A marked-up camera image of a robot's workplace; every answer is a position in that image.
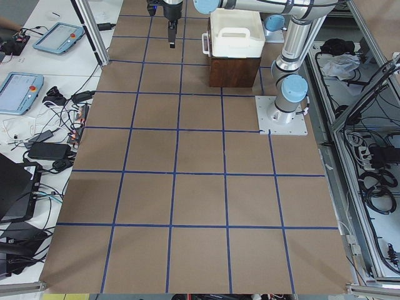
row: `white plastic container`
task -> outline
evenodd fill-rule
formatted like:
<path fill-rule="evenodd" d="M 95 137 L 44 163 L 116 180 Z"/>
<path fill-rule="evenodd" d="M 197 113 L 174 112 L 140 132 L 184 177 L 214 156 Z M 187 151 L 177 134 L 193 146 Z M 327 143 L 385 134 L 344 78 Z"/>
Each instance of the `white plastic container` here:
<path fill-rule="evenodd" d="M 212 56 L 219 58 L 261 56 L 265 35 L 259 12 L 216 9 L 211 13 L 210 22 Z"/>

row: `blue circular cap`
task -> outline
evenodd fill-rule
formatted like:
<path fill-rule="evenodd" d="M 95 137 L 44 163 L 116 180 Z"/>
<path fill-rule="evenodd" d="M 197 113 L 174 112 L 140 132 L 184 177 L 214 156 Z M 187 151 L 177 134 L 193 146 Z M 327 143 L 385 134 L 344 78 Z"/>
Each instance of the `blue circular cap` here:
<path fill-rule="evenodd" d="M 308 84 L 300 75 L 292 74 L 283 80 L 281 90 L 289 102 L 297 103 L 306 97 Z"/>
<path fill-rule="evenodd" d="M 264 26 L 268 31 L 277 31 L 285 26 L 285 18 L 281 14 L 273 14 L 264 21 Z"/>
<path fill-rule="evenodd" d="M 219 0 L 193 0 L 194 7 L 201 14 L 209 14 L 218 8 Z"/>

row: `metal base plate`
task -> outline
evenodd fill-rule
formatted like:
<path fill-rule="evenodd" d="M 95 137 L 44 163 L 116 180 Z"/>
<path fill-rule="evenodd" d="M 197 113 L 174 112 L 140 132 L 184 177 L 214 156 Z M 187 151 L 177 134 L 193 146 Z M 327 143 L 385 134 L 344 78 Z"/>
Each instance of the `metal base plate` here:
<path fill-rule="evenodd" d="M 256 96 L 256 108 L 258 118 L 258 128 L 260 134 L 285 135 L 285 136 L 306 136 L 307 126 L 303 114 L 296 117 L 287 125 L 278 125 L 267 116 L 268 106 L 275 101 L 276 96 Z"/>
<path fill-rule="evenodd" d="M 275 44 L 285 43 L 285 38 L 283 37 L 283 32 L 281 30 L 269 32 L 267 35 L 267 29 L 265 29 L 264 26 L 263 29 L 265 35 L 265 43 L 275 43 Z"/>

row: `blue tablet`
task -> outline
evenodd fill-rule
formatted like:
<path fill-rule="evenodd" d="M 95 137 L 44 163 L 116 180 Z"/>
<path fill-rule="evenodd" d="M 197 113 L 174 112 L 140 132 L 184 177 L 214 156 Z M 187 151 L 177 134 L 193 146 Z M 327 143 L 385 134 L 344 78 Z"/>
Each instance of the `blue tablet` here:
<path fill-rule="evenodd" d="M 61 54 L 75 45 L 83 35 L 83 27 L 57 22 L 33 44 L 33 48 L 54 54 Z"/>
<path fill-rule="evenodd" d="M 43 85 L 43 75 L 11 72 L 0 86 L 0 113 L 24 114 Z"/>

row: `person's arm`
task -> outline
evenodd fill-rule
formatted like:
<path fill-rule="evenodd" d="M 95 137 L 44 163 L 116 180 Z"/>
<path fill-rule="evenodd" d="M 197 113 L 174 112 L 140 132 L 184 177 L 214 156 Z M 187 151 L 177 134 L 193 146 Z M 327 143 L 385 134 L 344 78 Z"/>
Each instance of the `person's arm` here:
<path fill-rule="evenodd" d="M 5 17 L 0 17 L 0 28 L 10 29 L 18 32 L 21 30 L 22 26 Z"/>

